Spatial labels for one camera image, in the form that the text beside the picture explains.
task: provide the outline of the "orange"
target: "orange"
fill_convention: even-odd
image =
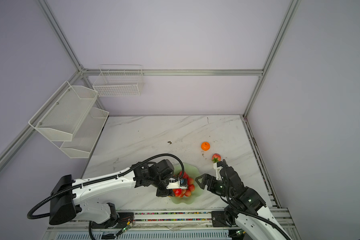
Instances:
[[[202,143],[202,150],[208,151],[210,147],[211,147],[211,145],[209,145],[209,143],[207,143],[207,142]]]

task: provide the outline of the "white marble tabletop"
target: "white marble tabletop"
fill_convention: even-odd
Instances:
[[[211,148],[204,152],[200,146],[205,141]],[[239,115],[109,117],[84,178],[110,174],[161,153],[174,154],[182,162],[196,166],[200,174],[210,175],[216,175],[211,157],[219,153],[245,186],[256,190],[267,205],[272,205]],[[171,157],[155,161],[162,159],[178,164]],[[156,197],[153,186],[118,190],[95,200],[114,203],[119,210],[221,209],[226,206],[219,196],[207,190],[192,204],[174,204],[169,197]]]

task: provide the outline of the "gray wall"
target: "gray wall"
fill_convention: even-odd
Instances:
[[[0,1],[0,153],[74,72],[36,1]],[[28,220],[28,210],[84,165],[33,134],[0,175],[0,240],[41,239],[48,219]]]
[[[249,121],[302,239],[360,239],[360,1],[302,1]]]

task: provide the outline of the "green plate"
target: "green plate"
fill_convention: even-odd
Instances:
[[[174,174],[178,174],[181,171],[181,166],[180,165],[176,165],[174,166]],[[191,177],[193,178],[193,180],[200,176],[199,170],[192,165],[189,165],[187,163],[184,163],[184,171]],[[185,203],[185,204],[192,204],[195,199],[200,196],[203,193],[203,190],[199,187],[199,185],[196,183],[196,181],[193,183],[193,185],[195,185],[195,190],[192,192],[192,195],[190,197],[170,197],[171,201],[174,204],[179,204],[181,202]]]

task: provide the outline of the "robotic arm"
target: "robotic arm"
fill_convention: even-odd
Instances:
[[[180,163],[182,174],[179,177],[173,177],[174,167],[169,160],[165,159],[158,163],[150,162],[162,156],[171,156]],[[236,224],[254,240],[290,240],[273,218],[265,201],[255,190],[244,187],[238,174],[232,167],[226,165],[225,160],[214,163],[214,168],[217,178],[204,174],[195,179],[202,189],[208,186],[208,191],[227,199],[223,199],[228,204],[223,212],[212,212],[214,225],[216,222],[229,227]],[[72,175],[66,175],[59,180],[51,192],[51,196],[33,207],[27,217],[29,219],[49,217],[51,225],[71,220],[89,220],[90,223],[91,221],[97,223],[98,228],[113,228],[119,220],[123,219],[118,217],[115,205],[91,202],[91,198],[118,189],[149,185],[157,188],[156,196],[158,197],[174,196],[172,189],[187,188],[187,179],[182,178],[183,174],[184,166],[178,157],[172,154],[159,154],[116,174],[75,180],[72,180]],[[49,201],[50,213],[33,215],[38,208]]]

